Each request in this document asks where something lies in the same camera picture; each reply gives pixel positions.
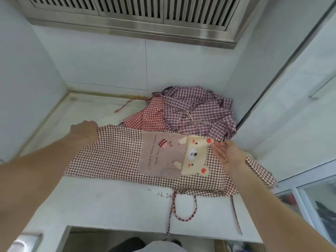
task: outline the hand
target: hand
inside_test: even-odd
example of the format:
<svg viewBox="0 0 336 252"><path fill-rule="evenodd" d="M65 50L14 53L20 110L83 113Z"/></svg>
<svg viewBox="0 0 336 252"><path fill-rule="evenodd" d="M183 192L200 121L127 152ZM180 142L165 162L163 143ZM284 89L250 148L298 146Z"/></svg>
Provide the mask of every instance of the hand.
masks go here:
<svg viewBox="0 0 336 252"><path fill-rule="evenodd" d="M223 170L228 174L234 168L245 165L246 154L229 139L225 139L225 142L215 141L212 144L212 152L221 162Z"/></svg>
<svg viewBox="0 0 336 252"><path fill-rule="evenodd" d="M96 122L85 120L77 125L72 125L67 137L71 140L77 140L80 142L81 147L84 148L97 141L97 127L98 125Z"/></svg>

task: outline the bear applique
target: bear applique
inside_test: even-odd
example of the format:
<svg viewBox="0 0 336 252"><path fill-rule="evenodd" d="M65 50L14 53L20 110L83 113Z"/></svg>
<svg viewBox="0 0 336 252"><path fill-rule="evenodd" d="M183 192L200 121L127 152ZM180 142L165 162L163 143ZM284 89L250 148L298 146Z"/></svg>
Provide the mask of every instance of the bear applique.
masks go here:
<svg viewBox="0 0 336 252"><path fill-rule="evenodd" d="M179 144L187 144L184 161L174 161L174 166L181 170L181 175L199 174L203 177L209 175L209 168L205 165L208 155L208 146L215 140L199 136L186 136L179 140Z"/></svg>

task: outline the person's forearm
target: person's forearm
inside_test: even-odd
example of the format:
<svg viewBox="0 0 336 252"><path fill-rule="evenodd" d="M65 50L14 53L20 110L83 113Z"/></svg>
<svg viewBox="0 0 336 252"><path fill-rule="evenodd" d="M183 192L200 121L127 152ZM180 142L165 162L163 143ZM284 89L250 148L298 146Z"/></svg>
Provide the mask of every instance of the person's forearm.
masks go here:
<svg viewBox="0 0 336 252"><path fill-rule="evenodd" d="M229 176L271 252L336 251L303 218L276 198L247 165L236 166Z"/></svg>
<svg viewBox="0 0 336 252"><path fill-rule="evenodd" d="M0 252L5 252L20 235L84 146L80 139L66 135L45 148L0 165Z"/></svg>

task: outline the white countertop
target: white countertop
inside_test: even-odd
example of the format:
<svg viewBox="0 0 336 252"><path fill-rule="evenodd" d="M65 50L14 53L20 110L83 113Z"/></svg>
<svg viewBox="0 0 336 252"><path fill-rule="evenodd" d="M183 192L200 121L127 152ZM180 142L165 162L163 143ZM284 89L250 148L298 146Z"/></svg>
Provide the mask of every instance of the white countertop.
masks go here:
<svg viewBox="0 0 336 252"><path fill-rule="evenodd" d="M126 101L72 94L24 152L60 138L70 124L84 119L95 120L99 125L116 124L129 116L130 111L136 112L144 107L141 105L144 102L131 103L125 110L114 114L113 111ZM43 233L37 252L56 252L67 226L165 233L171 206L167 194L172 195L172 189L118 180L63 177L24 231ZM243 234L237 228L229 197L198 196L197 203L197 213L190 222L172 216L172 234L262 242L239 195L234 196L234 204ZM193 197L178 195L176 210L180 217L189 217L194 210Z"/></svg>

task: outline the range hood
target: range hood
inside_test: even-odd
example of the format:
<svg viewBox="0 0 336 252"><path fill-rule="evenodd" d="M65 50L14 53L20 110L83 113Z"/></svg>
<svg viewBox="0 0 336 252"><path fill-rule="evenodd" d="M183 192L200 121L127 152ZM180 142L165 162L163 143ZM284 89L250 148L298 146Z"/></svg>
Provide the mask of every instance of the range hood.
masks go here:
<svg viewBox="0 0 336 252"><path fill-rule="evenodd" d="M267 0L17 0L33 25L233 49Z"/></svg>

